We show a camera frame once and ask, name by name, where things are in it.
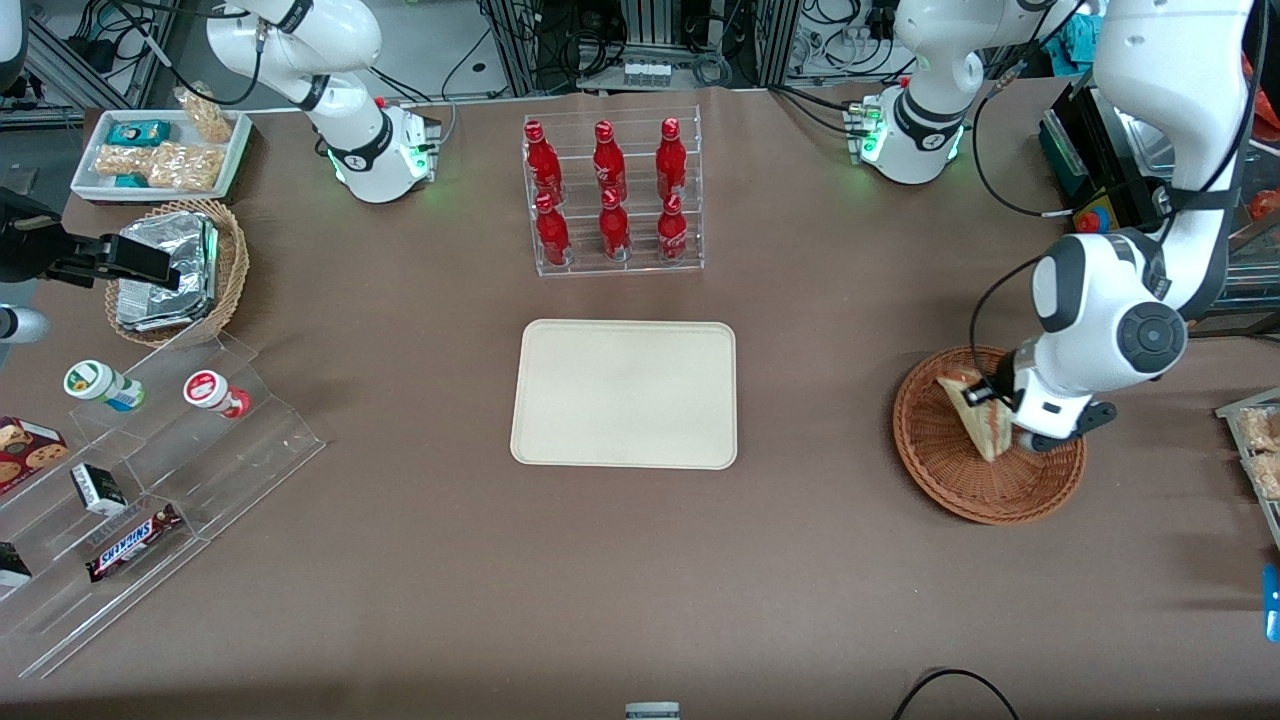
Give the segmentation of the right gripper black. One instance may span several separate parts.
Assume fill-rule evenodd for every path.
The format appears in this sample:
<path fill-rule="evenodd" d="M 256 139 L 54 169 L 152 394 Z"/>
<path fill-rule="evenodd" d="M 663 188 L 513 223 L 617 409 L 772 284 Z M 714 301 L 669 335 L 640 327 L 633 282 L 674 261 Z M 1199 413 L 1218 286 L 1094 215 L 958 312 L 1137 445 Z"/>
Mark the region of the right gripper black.
<path fill-rule="evenodd" d="M 172 255 L 122 234 L 78 238 L 63 254 L 61 218 L 35 200 L 1 188 L 1 282 L 61 282 L 92 288 L 97 281 L 133 281 L 177 291 Z"/>

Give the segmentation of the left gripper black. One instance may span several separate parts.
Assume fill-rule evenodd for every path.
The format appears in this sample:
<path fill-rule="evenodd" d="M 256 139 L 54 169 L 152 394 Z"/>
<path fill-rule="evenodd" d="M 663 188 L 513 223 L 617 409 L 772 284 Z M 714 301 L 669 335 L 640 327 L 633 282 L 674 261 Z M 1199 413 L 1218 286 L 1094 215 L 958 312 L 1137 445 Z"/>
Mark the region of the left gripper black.
<path fill-rule="evenodd" d="M 963 400 L 968 407 L 978 407 L 982 404 L 998 401 L 1007 409 L 1010 421 L 1015 432 L 1021 432 L 1018 410 L 1021 404 L 1021 391 L 1018 388 L 1018 375 L 1015 363 L 998 363 L 993 378 L 989 380 L 980 378 L 977 383 L 968 386 L 963 391 Z"/>

